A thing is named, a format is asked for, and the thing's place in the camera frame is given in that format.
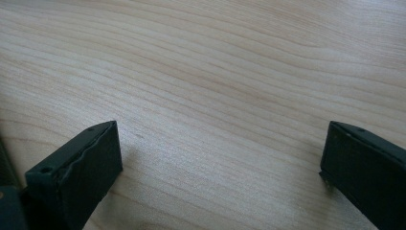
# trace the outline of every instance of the black plastic object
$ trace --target black plastic object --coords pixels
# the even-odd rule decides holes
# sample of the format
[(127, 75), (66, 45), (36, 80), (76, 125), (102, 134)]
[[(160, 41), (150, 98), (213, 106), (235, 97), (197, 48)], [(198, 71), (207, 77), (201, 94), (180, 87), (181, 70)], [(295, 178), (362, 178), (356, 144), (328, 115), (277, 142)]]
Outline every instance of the black plastic object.
[(406, 229), (406, 150), (357, 126), (331, 122), (322, 178), (376, 227)]
[(122, 170), (117, 123), (87, 128), (26, 172), (20, 201), (29, 229), (82, 229)]

